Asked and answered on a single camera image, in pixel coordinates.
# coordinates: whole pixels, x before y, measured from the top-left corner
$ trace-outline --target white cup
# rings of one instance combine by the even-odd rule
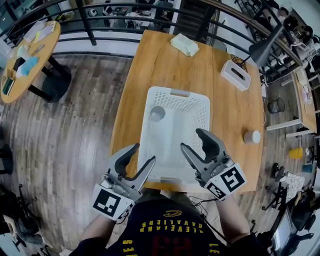
[[[150,110],[150,119],[155,123],[158,123],[166,115],[166,111],[162,106],[154,106]]]
[[[245,144],[258,144],[261,139],[261,133],[257,130],[249,130],[244,136],[243,140]]]
[[[18,56],[18,58],[22,58],[25,61],[27,61],[28,59],[30,59],[30,54],[28,53],[28,46],[26,45],[21,45],[18,48],[18,51],[16,52],[16,55]]]

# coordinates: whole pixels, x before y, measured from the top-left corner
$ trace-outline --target folded cloth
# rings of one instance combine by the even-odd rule
[[[29,75],[30,70],[31,70],[35,65],[37,65],[38,61],[39,61],[39,58],[38,58],[38,57],[35,57],[35,56],[30,57],[28,60],[26,60],[25,63],[23,63],[23,64],[21,65],[21,74],[22,74],[23,76]]]
[[[296,196],[298,191],[302,190],[305,184],[305,177],[297,176],[289,172],[287,176],[280,179],[280,182],[285,182],[289,185],[285,198],[285,203],[287,203]]]

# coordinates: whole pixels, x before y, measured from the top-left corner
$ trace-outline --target cable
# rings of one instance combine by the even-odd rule
[[[208,224],[208,226],[214,231],[216,232],[224,241],[226,241],[226,243],[228,245],[231,246],[231,243],[218,231],[216,230],[206,219],[205,215],[204,214],[201,214],[201,218],[203,218],[204,222]]]
[[[205,218],[208,217],[208,212],[207,212],[207,210],[204,208],[204,206],[202,205],[202,203],[206,203],[206,202],[211,202],[211,201],[216,201],[216,200],[218,200],[218,199],[216,199],[216,198],[214,198],[214,199],[208,199],[208,200],[203,200],[203,199],[201,199],[201,198],[199,198],[199,197],[196,197],[196,196],[193,196],[193,195],[189,195],[188,198],[189,198],[190,202],[193,204],[192,207],[198,207],[198,206],[200,206],[200,212],[201,212],[201,214],[203,214],[202,209],[205,210],[205,212],[206,212]],[[192,201],[190,198],[196,198],[196,199],[199,199],[200,201],[197,202],[197,203],[195,203],[195,202]],[[218,215],[215,217],[215,219],[214,219],[213,221],[211,221],[211,224],[214,223],[214,222],[219,218],[219,216],[220,216],[220,215],[218,214]]]
[[[230,54],[230,57],[231,57],[231,60],[237,64],[240,68],[242,68],[245,72],[248,73],[248,70],[247,70],[247,60],[250,58],[250,55],[248,58],[246,58],[245,60],[243,60],[242,58],[238,57],[238,56],[235,56],[233,54]]]
[[[120,224],[124,223],[126,218],[128,217],[128,215],[129,215],[129,212],[126,214],[126,216],[124,216],[123,221],[121,221],[120,223],[117,223],[117,221],[115,221],[114,224],[115,225],[120,225]]]
[[[284,76],[279,77],[277,80],[274,80],[274,81],[272,81],[272,82],[267,83],[267,85],[269,86],[270,84],[274,83],[275,81],[278,81],[279,79],[284,78],[284,77],[290,75],[293,71],[295,71],[295,69],[292,70],[289,74],[285,74]]]

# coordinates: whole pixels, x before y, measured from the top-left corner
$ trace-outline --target white wall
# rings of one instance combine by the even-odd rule
[[[317,0],[275,0],[289,11],[293,8],[304,22],[312,27],[313,33],[320,36],[320,3]]]

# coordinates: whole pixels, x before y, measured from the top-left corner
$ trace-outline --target round wooden table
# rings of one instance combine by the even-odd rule
[[[14,71],[14,65],[17,60],[17,55],[14,54],[14,57],[9,59],[4,70],[4,75],[1,84],[1,98],[5,103],[11,103],[17,100],[27,89],[43,98],[47,102],[57,102],[68,90],[71,82],[71,71],[67,66],[60,65],[52,56],[52,52],[59,40],[61,34],[61,26],[56,21],[48,21],[46,25],[50,25],[52,22],[55,22],[54,31],[47,35],[42,40],[34,43],[33,40],[31,43],[28,43],[26,40],[22,40],[21,43],[15,48],[15,52],[22,45],[29,46],[28,53],[31,56],[38,57],[38,63],[30,70],[27,76],[16,77],[16,71]],[[53,68],[47,69],[45,64],[49,62]],[[40,72],[45,73],[46,78],[42,84],[42,88],[39,89],[32,85],[32,82],[36,79]],[[14,79],[14,84],[11,88],[11,91],[8,95],[3,93],[3,86],[5,84],[6,75],[9,75]]]

